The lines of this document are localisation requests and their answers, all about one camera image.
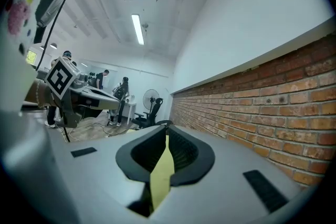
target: ceiling light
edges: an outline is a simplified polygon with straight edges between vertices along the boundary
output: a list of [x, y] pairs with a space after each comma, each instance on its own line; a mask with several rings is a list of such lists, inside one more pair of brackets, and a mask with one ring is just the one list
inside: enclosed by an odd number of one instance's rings
[[142, 36], [142, 29], [140, 25], [140, 16], [138, 14], [132, 14], [132, 20], [135, 28], [136, 37], [140, 45], [145, 45]]
[[51, 46], [51, 48], [57, 50], [57, 44], [56, 43], [51, 43], [50, 46]]

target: standing fan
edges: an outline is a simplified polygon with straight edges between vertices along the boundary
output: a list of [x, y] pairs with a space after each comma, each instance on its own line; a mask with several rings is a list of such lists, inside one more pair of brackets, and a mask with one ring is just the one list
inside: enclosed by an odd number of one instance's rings
[[151, 114], [152, 112], [152, 107], [153, 107], [153, 103], [155, 102], [155, 100], [157, 98], [159, 98], [159, 94], [157, 93], [157, 91], [151, 89], [148, 90], [147, 92], [145, 92], [145, 94], [143, 95], [143, 105], [145, 108], [147, 108], [149, 110], [149, 113]]

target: black rubber pad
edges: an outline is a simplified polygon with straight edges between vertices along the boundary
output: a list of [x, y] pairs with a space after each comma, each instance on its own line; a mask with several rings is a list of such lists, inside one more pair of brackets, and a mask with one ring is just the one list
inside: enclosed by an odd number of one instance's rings
[[253, 190], [270, 213], [284, 206], [288, 200], [258, 170], [243, 173]]
[[83, 148], [82, 150], [77, 150], [77, 151], [71, 151], [71, 154], [73, 155], [74, 158], [84, 156], [87, 154], [90, 154], [92, 152], [97, 151], [94, 147], [87, 147]]

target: brick wall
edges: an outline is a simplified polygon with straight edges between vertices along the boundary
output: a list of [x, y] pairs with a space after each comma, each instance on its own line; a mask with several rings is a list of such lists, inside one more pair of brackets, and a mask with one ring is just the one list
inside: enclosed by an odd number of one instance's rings
[[251, 148], [302, 187], [315, 184], [335, 154], [335, 53], [336, 33], [177, 93], [170, 118]]

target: black office chair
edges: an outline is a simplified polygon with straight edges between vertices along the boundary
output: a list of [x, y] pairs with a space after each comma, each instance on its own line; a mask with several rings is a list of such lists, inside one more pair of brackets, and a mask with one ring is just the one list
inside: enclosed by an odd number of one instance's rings
[[150, 114], [148, 112], [144, 112], [146, 114], [146, 119], [143, 118], [144, 115], [135, 113], [135, 115], [137, 115], [138, 117], [136, 119], [133, 119], [132, 122], [137, 124], [139, 126], [139, 128], [147, 128], [147, 127], [150, 127], [150, 126], [154, 126], [155, 125], [156, 114], [159, 111], [162, 103], [163, 103], [163, 99], [162, 98], [157, 98], [156, 101], [155, 101], [155, 105], [153, 107], [152, 112]]

